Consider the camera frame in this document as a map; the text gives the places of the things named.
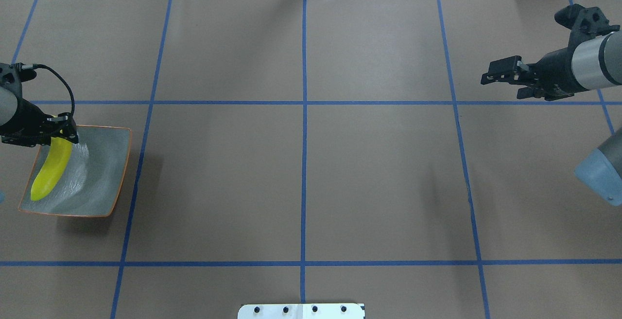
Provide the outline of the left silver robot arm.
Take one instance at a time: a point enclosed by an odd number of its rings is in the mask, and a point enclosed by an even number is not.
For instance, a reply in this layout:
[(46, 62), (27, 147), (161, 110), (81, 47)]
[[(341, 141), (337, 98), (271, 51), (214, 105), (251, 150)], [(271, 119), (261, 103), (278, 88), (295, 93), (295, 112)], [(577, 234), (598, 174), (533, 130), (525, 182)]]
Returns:
[(70, 112), (53, 117), (5, 88), (1, 88), (0, 105), (0, 135), (4, 144), (51, 146), (53, 138), (72, 144), (79, 143), (76, 124)]

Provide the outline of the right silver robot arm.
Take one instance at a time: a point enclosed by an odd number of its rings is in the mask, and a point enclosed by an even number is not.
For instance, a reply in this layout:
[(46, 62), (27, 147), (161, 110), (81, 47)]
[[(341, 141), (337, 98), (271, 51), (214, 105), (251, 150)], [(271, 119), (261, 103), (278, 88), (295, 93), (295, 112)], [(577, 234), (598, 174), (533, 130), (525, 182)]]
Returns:
[[(621, 33), (579, 42), (547, 53), (526, 64), (519, 55), (490, 62), (481, 84), (519, 86), (518, 100), (541, 98), (552, 102), (586, 91), (621, 85)], [(592, 150), (574, 170), (575, 176), (612, 206), (622, 201), (621, 131), (616, 130)]]

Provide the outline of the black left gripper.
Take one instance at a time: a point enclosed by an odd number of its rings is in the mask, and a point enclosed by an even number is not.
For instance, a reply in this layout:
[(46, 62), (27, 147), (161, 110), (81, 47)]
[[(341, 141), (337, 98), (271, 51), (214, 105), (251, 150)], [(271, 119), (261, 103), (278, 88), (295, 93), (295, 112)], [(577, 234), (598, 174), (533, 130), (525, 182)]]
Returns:
[(52, 129), (52, 126), (74, 126), (72, 113), (53, 117), (23, 98), (17, 99), (13, 116), (0, 127), (1, 142), (25, 147), (49, 146), (55, 140), (79, 143), (76, 128)]

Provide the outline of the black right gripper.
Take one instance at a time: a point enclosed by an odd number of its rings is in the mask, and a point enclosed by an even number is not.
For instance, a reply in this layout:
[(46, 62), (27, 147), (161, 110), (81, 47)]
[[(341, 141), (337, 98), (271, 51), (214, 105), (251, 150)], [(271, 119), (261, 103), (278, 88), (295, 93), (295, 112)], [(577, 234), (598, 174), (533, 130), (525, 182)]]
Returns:
[(524, 64), (520, 55), (491, 61), (488, 73), (481, 77), (480, 84), (507, 83), (523, 86), (516, 98), (544, 98), (556, 101), (573, 97), (582, 91), (571, 71), (571, 50), (567, 48), (547, 53), (533, 64)]

